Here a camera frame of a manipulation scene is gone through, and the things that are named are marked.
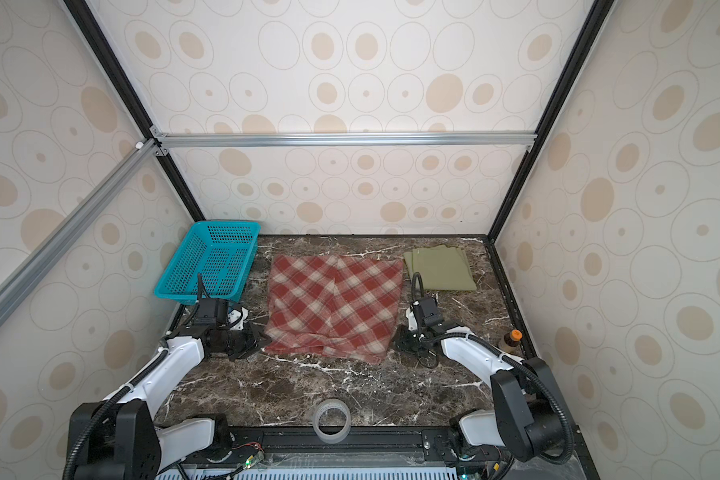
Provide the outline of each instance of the vent grille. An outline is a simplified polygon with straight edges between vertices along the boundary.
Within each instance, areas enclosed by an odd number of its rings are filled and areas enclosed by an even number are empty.
[[[192,480],[229,473],[229,469],[204,468],[192,471]],[[456,480],[456,470],[448,467],[398,468],[270,468],[269,470],[242,472],[235,480]],[[181,480],[176,470],[158,475],[157,480]]]

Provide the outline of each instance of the roll of tape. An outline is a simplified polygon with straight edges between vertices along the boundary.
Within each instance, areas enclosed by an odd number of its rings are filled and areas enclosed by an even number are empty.
[[[339,410],[346,417],[346,423],[344,427],[338,431],[338,433],[327,434],[320,429],[320,417],[328,410]],[[312,427],[315,429],[317,437],[323,440],[325,443],[339,443],[341,440],[349,435],[349,427],[352,424],[352,417],[349,415],[349,407],[347,404],[339,400],[338,398],[329,398],[323,403],[317,406],[315,415],[312,417]]]

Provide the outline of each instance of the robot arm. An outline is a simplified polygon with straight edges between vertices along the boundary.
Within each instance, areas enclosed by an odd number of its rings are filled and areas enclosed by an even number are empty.
[[[193,452],[202,451],[211,461],[229,456],[224,415],[198,416],[169,428],[156,428],[153,420],[184,375],[211,353],[237,360],[266,344],[247,317],[248,310],[237,303],[198,298],[185,325],[169,332],[131,380],[101,402],[84,403],[74,411],[64,480],[154,478]]]
[[[539,456],[566,463],[573,452],[573,421],[548,365],[539,358],[523,360],[502,352],[469,328],[446,321],[437,300],[424,294],[419,274],[414,274],[413,286],[406,312],[408,328],[398,330],[395,348],[430,362],[437,358],[439,344],[442,355],[467,367],[493,393],[495,411],[477,410],[458,417],[456,445],[452,445],[458,456],[469,457],[480,446],[504,446],[522,462]],[[546,453],[559,446],[561,455]]]

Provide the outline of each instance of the metal rail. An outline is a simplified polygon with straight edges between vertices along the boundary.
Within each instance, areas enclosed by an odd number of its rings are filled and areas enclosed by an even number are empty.
[[[165,148],[340,147],[380,145],[532,145],[533,131],[378,132],[346,134],[158,134]]]
[[[80,202],[80,205],[64,219],[45,242],[0,285],[0,326],[32,293],[80,235],[96,221],[102,210],[141,167],[144,159],[153,157],[156,152],[157,147],[152,139],[144,140],[141,149],[132,150],[109,176]]]

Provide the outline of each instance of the black cable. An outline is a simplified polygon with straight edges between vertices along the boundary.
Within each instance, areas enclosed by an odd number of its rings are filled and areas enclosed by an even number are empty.
[[[202,480],[232,480],[232,477],[234,477],[235,475],[237,475],[237,474],[239,474],[240,472],[242,472],[243,470],[245,470],[245,468],[246,468],[246,466],[240,465],[239,467],[237,467],[237,468],[235,469],[234,472],[224,473],[224,474],[221,474],[221,475],[215,475],[215,476],[212,476],[212,477],[202,477]]]
[[[181,465],[181,462],[176,462],[176,470],[179,471],[181,480],[190,480],[190,476],[186,474],[186,470],[184,470],[184,466]]]
[[[168,326],[168,331],[173,332],[174,330],[176,330],[176,328],[181,323],[181,319],[184,316],[184,312],[186,312],[186,305],[180,305],[179,310],[173,316],[173,319],[171,320],[170,325]]]
[[[141,372],[138,372],[129,383],[132,386],[138,385],[142,380],[144,380],[144,378],[146,378],[147,375],[152,373],[152,371],[157,368],[157,366],[161,364],[167,356],[168,350],[161,351],[160,354],[158,354],[158,356],[155,357],[149,365],[142,369]],[[90,434],[94,431],[94,428],[96,428],[104,419],[105,415],[109,413],[109,410],[111,410],[112,407],[125,397],[128,392],[131,392],[131,387],[124,386],[122,389],[118,390],[117,393],[112,395],[110,399],[106,400],[106,402],[99,407],[98,410],[96,410],[96,413],[90,418],[85,428],[83,428],[83,431],[77,436],[77,440],[75,440],[75,443],[67,454],[67,463],[64,466],[62,480],[74,480],[74,471],[77,468],[77,457],[80,456],[80,450],[83,449],[83,445],[85,445],[88,438],[90,438]]]
[[[416,279],[418,279],[418,291],[421,293],[421,295],[416,296]],[[422,280],[422,274],[419,272],[416,272],[413,274],[413,277],[411,278],[411,302],[416,300],[417,298],[422,298],[424,296],[424,281]]]
[[[547,401],[549,402],[552,411],[555,412],[557,414],[557,417],[560,419],[560,425],[563,427],[564,437],[564,446],[561,454],[559,454],[558,456],[551,456],[546,452],[542,452],[539,454],[539,456],[543,460],[549,463],[553,463],[555,465],[563,465],[568,462],[568,460],[570,460],[570,457],[574,454],[574,431],[571,428],[572,422],[568,419],[565,410],[563,410],[563,407],[560,406],[557,398],[552,395],[552,392],[547,389],[547,386],[539,379],[539,377],[537,377],[536,374],[533,373],[530,369],[528,369],[525,365],[518,363],[514,359],[509,357],[506,352],[502,352],[495,346],[491,345],[490,343],[481,339],[479,336],[476,336],[475,334],[470,332],[444,333],[431,339],[422,338],[421,342],[435,344],[436,342],[440,342],[442,340],[455,338],[472,340],[473,342],[479,343],[494,355],[499,356],[511,367],[518,369],[537,389],[539,389],[539,391],[547,398]]]

